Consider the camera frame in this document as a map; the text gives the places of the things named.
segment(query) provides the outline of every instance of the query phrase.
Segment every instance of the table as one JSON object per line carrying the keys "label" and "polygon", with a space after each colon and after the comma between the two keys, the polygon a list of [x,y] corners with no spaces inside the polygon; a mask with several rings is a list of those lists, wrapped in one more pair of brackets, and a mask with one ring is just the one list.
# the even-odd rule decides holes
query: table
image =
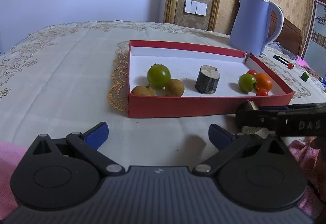
{"label": "table", "polygon": [[[55,25],[33,33],[0,56],[0,141],[28,147],[38,134],[62,138],[105,121],[110,135],[99,151],[125,168],[192,168],[217,152],[208,140],[209,125],[216,123],[235,133],[234,116],[129,119],[120,111],[125,109],[107,103],[108,90],[121,87],[110,75],[126,76],[119,69],[128,61],[119,58],[126,57],[131,39],[231,48],[228,38],[172,24],[121,21]],[[273,60],[274,54],[266,48],[260,59],[294,89],[291,103],[326,101],[318,81],[301,81],[303,69],[296,65],[290,71]],[[123,105],[125,94],[116,93],[115,100]]]}

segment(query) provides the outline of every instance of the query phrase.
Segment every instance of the box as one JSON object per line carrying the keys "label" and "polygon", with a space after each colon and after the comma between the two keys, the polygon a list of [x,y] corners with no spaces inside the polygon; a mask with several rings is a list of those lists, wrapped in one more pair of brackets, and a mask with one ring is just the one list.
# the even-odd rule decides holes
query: box
{"label": "box", "polygon": [[[185,85],[182,97],[139,96],[130,92],[135,86],[148,84],[147,71],[154,64],[165,65],[171,78]],[[221,78],[214,94],[200,94],[195,83],[203,65],[218,68]],[[270,96],[256,97],[254,92],[243,94],[238,79],[249,69],[266,73],[273,79]],[[128,116],[130,118],[185,117],[234,113],[247,101],[258,106],[288,105],[293,90],[270,68],[253,55],[243,51],[216,46],[164,41],[138,41],[129,43]]]}

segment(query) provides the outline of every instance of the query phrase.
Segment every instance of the pink fabric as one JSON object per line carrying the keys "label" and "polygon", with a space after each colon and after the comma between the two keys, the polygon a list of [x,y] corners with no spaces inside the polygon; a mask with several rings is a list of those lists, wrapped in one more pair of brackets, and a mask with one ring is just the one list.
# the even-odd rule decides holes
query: pink fabric
{"label": "pink fabric", "polygon": [[307,63],[305,60],[303,60],[300,56],[297,56],[296,61],[298,62],[298,64],[299,64],[301,67],[302,67],[302,66],[308,66],[308,67],[309,67],[308,63]]}
{"label": "pink fabric", "polygon": [[[323,186],[324,180],[319,177],[323,174],[324,162],[321,157],[318,156],[319,150],[313,149],[310,144],[313,137],[309,139],[309,142],[293,141],[289,145],[289,150],[293,154],[296,161],[299,163],[300,167],[303,169],[307,179],[315,186],[315,188],[320,192],[320,187]],[[313,190],[308,186],[303,199],[299,204],[299,208],[302,209],[307,215],[319,215],[323,204],[315,195]]]}
{"label": "pink fabric", "polygon": [[10,190],[10,177],[26,150],[7,142],[0,142],[0,220],[18,207]]}

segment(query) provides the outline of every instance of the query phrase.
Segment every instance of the wooden headboard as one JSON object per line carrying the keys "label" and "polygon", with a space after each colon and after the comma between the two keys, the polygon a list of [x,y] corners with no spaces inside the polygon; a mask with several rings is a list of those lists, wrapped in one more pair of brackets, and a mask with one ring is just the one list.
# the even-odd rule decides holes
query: wooden headboard
{"label": "wooden headboard", "polygon": [[[269,26],[268,36],[271,36],[276,29],[278,24],[278,19],[276,13],[272,11],[271,15],[271,24]],[[293,23],[284,18],[283,29],[275,39],[276,42],[280,42],[280,45],[292,52],[295,55],[298,55],[301,47],[301,30],[297,28]]]}

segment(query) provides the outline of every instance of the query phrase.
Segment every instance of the brown fruit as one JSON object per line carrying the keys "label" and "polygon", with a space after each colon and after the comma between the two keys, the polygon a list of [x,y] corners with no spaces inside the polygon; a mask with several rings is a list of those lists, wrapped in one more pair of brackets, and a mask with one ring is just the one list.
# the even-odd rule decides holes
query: brown fruit
{"label": "brown fruit", "polygon": [[185,86],[178,79],[171,79],[165,85],[165,96],[181,97],[184,92]]}
{"label": "brown fruit", "polygon": [[142,96],[155,96],[155,92],[150,85],[136,86],[135,88],[132,89],[131,94],[142,95]]}

